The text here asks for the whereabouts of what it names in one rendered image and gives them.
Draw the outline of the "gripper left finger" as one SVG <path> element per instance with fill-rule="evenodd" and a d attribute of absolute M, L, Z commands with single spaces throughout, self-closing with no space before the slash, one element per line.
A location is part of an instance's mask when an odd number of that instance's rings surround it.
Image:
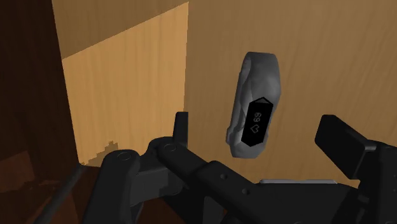
<path fill-rule="evenodd" d="M 171 137 L 150 142 L 146 153 L 116 150 L 101 164 L 81 224 L 137 224 L 143 205 L 162 199 L 186 224 L 218 224 L 218 204 L 166 167 L 157 146 L 186 146 L 188 113 L 176 113 Z"/>

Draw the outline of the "light wooden table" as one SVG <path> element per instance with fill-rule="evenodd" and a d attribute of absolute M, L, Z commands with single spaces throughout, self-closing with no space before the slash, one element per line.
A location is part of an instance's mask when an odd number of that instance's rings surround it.
<path fill-rule="evenodd" d="M 315 145 L 334 114 L 397 146 L 397 0 L 52 0 L 80 162 L 172 134 L 247 179 L 347 179 Z M 247 52 L 276 55 L 281 99 L 265 151 L 225 141 Z"/>

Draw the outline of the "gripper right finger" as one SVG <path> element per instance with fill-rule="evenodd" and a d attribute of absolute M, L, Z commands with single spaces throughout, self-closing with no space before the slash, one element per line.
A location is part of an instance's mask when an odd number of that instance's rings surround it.
<path fill-rule="evenodd" d="M 338 224 L 397 224 L 397 147 L 370 140 L 335 115 L 323 115 L 315 143 L 359 186 L 343 202 Z"/>

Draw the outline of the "grey fitness band black screen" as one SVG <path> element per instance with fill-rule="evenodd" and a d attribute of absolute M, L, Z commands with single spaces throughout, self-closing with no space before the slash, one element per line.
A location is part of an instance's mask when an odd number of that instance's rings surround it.
<path fill-rule="evenodd" d="M 235 158 L 256 158 L 265 149 L 268 130 L 281 97 L 277 57 L 247 52 L 239 73 L 226 143 Z"/>

